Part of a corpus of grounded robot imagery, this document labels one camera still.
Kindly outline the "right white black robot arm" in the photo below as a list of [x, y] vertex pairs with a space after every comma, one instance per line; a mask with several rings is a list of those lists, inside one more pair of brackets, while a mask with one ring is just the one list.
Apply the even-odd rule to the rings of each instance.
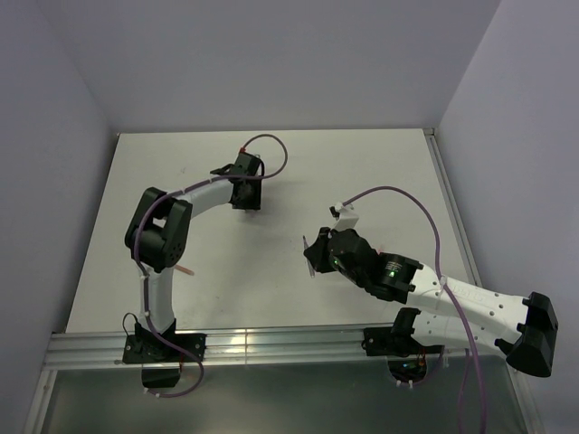
[[392, 324], [364, 331], [369, 356], [464, 348], [502, 356], [530, 376], [552, 373], [558, 320], [543, 294], [510, 296], [440, 277], [416, 259], [377, 251], [353, 229], [321, 228], [304, 256], [314, 272], [338, 272], [370, 296], [399, 305]]

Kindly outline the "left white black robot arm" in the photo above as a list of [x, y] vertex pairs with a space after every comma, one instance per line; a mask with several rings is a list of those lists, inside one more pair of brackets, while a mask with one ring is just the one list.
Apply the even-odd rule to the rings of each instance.
[[227, 203], [236, 210], [261, 208], [265, 164], [258, 156], [242, 150], [234, 163], [211, 175], [173, 193], [146, 189], [125, 235], [125, 245], [143, 280], [135, 341], [156, 361], [169, 359], [182, 346], [176, 336], [172, 284], [175, 266], [185, 252], [190, 221]]

